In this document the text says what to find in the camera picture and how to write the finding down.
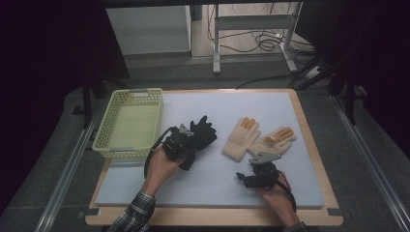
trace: human hand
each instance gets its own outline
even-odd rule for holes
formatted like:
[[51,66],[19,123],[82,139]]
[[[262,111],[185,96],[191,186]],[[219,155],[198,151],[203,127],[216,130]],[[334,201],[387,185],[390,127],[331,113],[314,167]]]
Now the human hand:
[[[286,180],[284,172],[279,171],[279,178],[289,190],[291,187]],[[287,195],[287,192],[279,185],[274,185],[271,189],[255,188],[255,191],[262,197],[268,207],[273,210],[283,223],[284,227],[291,227],[299,223],[299,217],[292,208],[292,202]]]
[[148,172],[142,191],[148,195],[155,196],[162,184],[172,176],[178,166],[185,159],[170,160],[162,147],[159,147],[151,157]]

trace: wooden table edge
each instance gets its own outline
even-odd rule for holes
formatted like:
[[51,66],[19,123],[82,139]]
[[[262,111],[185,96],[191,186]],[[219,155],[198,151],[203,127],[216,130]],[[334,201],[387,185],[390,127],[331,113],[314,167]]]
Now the wooden table edge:
[[[307,145],[307,150],[316,172],[325,205],[321,209],[298,210],[297,214],[306,225],[338,226],[343,224],[342,214],[331,216],[328,209],[339,210],[335,194],[329,182],[322,159],[319,156],[313,136],[308,127],[304,111],[297,93],[291,89],[217,89],[217,90],[176,90],[163,91],[166,94],[181,93],[287,93],[291,99],[301,131]],[[105,178],[111,160],[107,159],[102,168],[102,174],[94,191],[89,209],[99,209],[97,215],[85,217],[90,225],[110,225],[126,209],[121,207],[99,207],[95,204],[98,192]],[[157,207],[149,222],[151,225],[184,225],[184,226],[278,226],[278,217],[265,208],[162,208]]]

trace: green plastic basket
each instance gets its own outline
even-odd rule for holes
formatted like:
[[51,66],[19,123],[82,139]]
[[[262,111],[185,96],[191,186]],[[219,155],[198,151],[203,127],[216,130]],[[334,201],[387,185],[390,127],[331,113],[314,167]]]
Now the green plastic basket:
[[114,91],[93,150],[110,159],[145,159],[160,137],[162,109],[162,89]]

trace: beige glove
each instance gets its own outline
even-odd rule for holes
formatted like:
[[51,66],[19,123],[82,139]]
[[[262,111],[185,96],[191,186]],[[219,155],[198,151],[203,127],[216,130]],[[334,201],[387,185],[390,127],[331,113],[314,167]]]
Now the beige glove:
[[261,137],[249,147],[249,151],[257,156],[260,152],[273,155],[283,154],[296,139],[296,134],[290,128],[280,127],[277,130]]
[[253,144],[260,134],[259,124],[254,119],[241,118],[229,135],[222,151],[237,162],[241,161],[247,148]]

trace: plaid sleeve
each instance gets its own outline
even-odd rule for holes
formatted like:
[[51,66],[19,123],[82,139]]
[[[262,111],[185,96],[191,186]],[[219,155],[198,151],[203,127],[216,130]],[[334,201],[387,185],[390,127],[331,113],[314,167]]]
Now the plaid sleeve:
[[308,232],[308,228],[303,222],[301,222],[292,227],[284,229],[282,232]]
[[155,209],[155,198],[140,191],[131,205],[109,227],[110,232],[148,231],[148,220]]

